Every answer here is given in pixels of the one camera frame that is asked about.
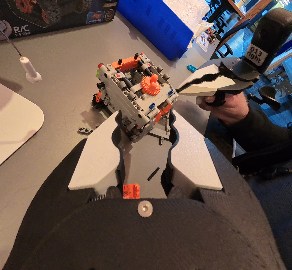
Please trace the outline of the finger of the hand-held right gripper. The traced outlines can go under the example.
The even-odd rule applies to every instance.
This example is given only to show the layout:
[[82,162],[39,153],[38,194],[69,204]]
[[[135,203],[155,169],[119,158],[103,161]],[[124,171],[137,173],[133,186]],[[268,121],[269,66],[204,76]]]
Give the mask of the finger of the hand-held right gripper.
[[232,79],[216,79],[214,81],[205,81],[200,84],[192,84],[177,93],[187,96],[211,96],[214,95],[219,88],[235,85]]
[[187,79],[185,79],[176,90],[183,90],[185,85],[189,83],[200,84],[203,82],[212,82],[219,77],[219,67],[215,64],[209,65],[207,67],[200,68],[191,74]]

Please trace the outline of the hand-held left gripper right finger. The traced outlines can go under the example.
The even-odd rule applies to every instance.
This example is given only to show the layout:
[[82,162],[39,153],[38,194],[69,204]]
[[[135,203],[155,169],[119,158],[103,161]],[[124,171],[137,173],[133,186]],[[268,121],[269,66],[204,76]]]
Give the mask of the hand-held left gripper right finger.
[[221,191],[223,186],[204,136],[173,110],[169,125],[172,146],[161,175],[166,196],[174,186],[181,188],[185,197],[193,197],[198,188]]

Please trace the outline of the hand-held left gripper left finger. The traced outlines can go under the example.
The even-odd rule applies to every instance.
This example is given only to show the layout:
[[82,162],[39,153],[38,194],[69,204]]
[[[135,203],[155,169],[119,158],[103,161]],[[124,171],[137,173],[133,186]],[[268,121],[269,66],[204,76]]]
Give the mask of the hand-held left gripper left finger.
[[68,185],[69,190],[93,188],[98,195],[105,195],[110,186],[123,190],[125,166],[121,141],[121,111],[114,112],[91,133],[82,150]]

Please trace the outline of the black axle rod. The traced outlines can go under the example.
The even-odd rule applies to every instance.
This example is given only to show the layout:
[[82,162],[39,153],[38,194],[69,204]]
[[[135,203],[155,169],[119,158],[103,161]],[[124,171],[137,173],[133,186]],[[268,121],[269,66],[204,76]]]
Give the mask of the black axle rod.
[[150,181],[150,180],[154,177],[154,175],[155,175],[159,170],[160,170],[160,168],[157,167],[157,168],[156,168],[156,169],[150,174],[150,176],[147,178],[147,180]]

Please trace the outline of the orange wedge piece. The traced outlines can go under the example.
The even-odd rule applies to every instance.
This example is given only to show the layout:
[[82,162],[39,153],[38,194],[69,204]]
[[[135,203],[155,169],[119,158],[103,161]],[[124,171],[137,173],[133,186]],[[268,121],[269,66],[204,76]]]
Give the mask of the orange wedge piece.
[[123,199],[140,199],[140,185],[123,185]]

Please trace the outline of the toy brick robot model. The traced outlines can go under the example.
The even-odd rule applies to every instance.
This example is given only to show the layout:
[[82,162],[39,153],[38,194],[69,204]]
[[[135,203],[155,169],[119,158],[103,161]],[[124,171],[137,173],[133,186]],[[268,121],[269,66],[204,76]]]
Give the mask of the toy brick robot model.
[[92,105],[106,106],[112,113],[121,111],[122,129],[132,142],[146,136],[161,116],[170,112],[178,93],[169,83],[163,68],[144,54],[98,64],[97,93]]

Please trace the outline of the person's right forearm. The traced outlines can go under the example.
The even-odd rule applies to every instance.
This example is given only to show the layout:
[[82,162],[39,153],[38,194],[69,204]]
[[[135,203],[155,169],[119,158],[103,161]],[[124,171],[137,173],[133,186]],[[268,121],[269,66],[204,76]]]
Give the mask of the person's right forearm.
[[291,129],[272,123],[261,110],[249,107],[247,116],[227,126],[219,119],[229,135],[245,150],[232,164],[239,173],[273,179],[291,173]]

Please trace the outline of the person's right hand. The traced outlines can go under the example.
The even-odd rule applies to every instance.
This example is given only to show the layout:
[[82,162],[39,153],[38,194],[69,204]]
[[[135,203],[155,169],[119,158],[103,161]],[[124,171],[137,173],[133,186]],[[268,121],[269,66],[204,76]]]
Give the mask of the person's right hand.
[[243,92],[237,95],[225,94],[225,104],[220,107],[207,105],[214,100],[215,95],[205,96],[199,107],[205,111],[210,111],[227,126],[240,122],[249,113],[248,102]]

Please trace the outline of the white paper sheet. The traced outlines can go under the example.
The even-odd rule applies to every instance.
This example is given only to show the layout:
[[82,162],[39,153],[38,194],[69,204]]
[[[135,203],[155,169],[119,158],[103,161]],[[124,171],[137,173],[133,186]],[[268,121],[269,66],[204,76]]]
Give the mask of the white paper sheet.
[[201,20],[194,28],[194,38],[196,43],[207,53],[209,45],[210,34],[207,33],[207,30],[210,29],[214,24],[208,23],[205,20]]

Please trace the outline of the blue storage bin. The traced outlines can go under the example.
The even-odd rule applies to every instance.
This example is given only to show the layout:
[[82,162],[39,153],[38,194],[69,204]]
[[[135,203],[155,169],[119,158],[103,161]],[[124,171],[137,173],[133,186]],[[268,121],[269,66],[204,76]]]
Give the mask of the blue storage bin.
[[187,51],[194,33],[162,0],[119,0],[117,10],[169,60]]

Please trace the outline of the white tablet stand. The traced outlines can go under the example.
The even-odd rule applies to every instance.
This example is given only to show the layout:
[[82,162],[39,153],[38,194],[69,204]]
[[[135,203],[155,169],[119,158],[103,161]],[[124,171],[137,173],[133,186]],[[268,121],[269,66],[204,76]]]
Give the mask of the white tablet stand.
[[44,114],[40,107],[0,85],[0,164],[40,130]]

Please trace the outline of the toy robot kit box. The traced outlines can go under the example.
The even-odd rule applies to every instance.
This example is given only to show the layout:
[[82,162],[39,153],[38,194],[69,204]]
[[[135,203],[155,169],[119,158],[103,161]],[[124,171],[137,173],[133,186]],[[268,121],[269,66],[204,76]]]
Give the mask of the toy robot kit box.
[[0,0],[10,39],[111,21],[119,0]]

